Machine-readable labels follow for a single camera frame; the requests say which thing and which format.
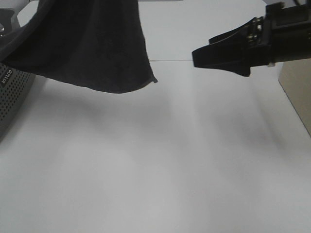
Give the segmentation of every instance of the speaker grille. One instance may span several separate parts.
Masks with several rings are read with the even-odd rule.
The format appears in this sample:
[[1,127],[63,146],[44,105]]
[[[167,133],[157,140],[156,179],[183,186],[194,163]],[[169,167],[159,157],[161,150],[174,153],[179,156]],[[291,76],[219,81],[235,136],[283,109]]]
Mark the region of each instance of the speaker grille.
[[[8,66],[0,63],[0,76],[8,69]],[[0,88],[0,122],[4,121],[12,107],[18,101],[31,74],[15,70],[14,75],[5,88]]]

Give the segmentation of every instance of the dark gray towel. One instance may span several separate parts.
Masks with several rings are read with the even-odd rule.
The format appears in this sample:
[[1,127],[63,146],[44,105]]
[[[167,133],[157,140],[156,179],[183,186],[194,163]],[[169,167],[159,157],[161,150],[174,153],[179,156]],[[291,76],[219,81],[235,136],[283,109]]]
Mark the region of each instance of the dark gray towel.
[[138,0],[40,0],[26,26],[0,37],[0,62],[110,93],[156,82]]

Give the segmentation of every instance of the gray device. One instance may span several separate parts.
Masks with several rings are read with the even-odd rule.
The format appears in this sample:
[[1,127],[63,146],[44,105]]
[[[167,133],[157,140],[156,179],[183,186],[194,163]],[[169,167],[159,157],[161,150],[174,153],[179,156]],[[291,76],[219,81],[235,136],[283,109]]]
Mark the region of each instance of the gray device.
[[[0,0],[0,36],[19,27],[18,14],[34,0]],[[34,82],[35,75],[0,63],[0,140],[14,120]]]

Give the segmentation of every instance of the white tabletop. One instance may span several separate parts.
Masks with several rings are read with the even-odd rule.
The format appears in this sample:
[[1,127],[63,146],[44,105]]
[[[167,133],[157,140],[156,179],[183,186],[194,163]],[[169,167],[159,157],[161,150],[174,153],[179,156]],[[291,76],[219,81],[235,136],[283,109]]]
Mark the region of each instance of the white tabletop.
[[36,79],[0,145],[0,232],[310,233],[311,139],[280,66],[152,67],[124,95]]

